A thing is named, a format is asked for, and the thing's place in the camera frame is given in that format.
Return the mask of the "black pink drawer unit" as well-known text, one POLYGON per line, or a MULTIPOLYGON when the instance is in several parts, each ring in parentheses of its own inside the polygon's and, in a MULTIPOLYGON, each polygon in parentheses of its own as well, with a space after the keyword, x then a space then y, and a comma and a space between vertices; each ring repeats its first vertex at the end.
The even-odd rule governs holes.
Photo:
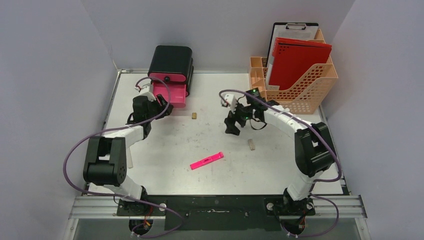
POLYGON ((158 45, 155 48, 148 76, 153 94, 162 95, 175 108, 185 108, 194 73, 193 51, 188 46, 158 45))

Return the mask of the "pink highlighter marker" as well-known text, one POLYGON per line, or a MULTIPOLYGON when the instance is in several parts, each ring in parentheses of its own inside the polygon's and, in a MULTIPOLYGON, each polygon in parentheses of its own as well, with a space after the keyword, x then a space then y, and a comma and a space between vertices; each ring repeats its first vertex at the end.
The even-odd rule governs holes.
POLYGON ((213 162, 215 162, 217 160, 220 160, 223 157, 224 157, 224 154, 223 154, 223 152, 220 151, 220 152, 218 152, 218 153, 216 153, 214 155, 208 156, 206 158, 203 158, 202 160, 199 160, 199 161, 196 161, 196 162, 192 163, 190 165, 190 169, 191 170, 198 169, 198 168, 200 168, 202 166, 205 166, 207 164, 210 164, 210 163, 213 163, 213 162))

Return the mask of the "orange plastic file organizer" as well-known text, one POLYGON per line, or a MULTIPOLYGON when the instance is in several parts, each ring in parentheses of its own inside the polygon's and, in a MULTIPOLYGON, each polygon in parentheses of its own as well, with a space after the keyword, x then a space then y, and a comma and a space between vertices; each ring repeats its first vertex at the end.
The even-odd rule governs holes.
MULTIPOLYGON (((320 29, 314 39, 306 41, 326 44, 320 29)), ((313 114, 339 78, 329 56, 326 63, 312 65, 289 89, 268 89, 266 78, 269 64, 267 66, 266 63, 267 57, 250 57, 250 88, 258 88, 261 97, 268 101, 274 100, 295 114, 313 114)))

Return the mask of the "thick red binder folder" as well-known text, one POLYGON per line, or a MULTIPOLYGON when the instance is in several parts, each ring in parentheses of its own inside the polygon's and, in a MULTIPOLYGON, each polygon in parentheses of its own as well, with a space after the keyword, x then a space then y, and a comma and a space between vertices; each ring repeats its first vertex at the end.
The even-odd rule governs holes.
POLYGON ((287 90, 314 64, 325 64, 332 45, 310 40, 277 37, 269 62, 266 87, 287 90))

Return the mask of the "black clipboard with paper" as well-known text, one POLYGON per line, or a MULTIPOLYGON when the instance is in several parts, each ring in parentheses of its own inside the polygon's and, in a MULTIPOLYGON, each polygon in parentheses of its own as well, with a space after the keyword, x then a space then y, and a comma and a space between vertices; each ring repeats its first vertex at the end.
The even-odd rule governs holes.
POLYGON ((266 66, 271 62, 276 38, 313 40, 318 29, 319 24, 315 22, 275 22, 272 26, 266 66))

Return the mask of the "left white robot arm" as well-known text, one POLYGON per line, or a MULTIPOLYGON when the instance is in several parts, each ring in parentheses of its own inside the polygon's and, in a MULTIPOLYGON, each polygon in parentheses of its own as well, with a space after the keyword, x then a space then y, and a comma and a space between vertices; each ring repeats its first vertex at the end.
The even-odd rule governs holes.
POLYGON ((173 105, 161 95, 139 95, 132 100, 124 129, 110 134, 93 136, 88 140, 83 179, 96 186, 103 186, 120 196, 120 207, 144 215, 151 206, 147 190, 128 175, 127 161, 130 147, 149 135, 152 126, 149 119, 161 119, 172 113, 173 105))

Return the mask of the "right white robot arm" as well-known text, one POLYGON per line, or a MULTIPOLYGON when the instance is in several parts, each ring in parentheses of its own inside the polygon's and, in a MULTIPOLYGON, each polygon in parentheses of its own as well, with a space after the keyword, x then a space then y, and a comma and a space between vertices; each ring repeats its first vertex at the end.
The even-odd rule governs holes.
POLYGON ((238 136, 240 128, 247 121, 254 120, 271 125, 294 141, 294 157, 297 172, 284 189, 282 201, 274 204, 274 210, 281 215, 294 216, 301 214, 313 215, 311 192, 321 175, 336 162, 334 145, 328 126, 323 123, 312 123, 296 117, 288 108, 275 100, 265 100, 258 88, 245 91, 246 105, 235 97, 235 91, 222 90, 219 92, 221 105, 229 108, 224 119, 225 133, 238 136))

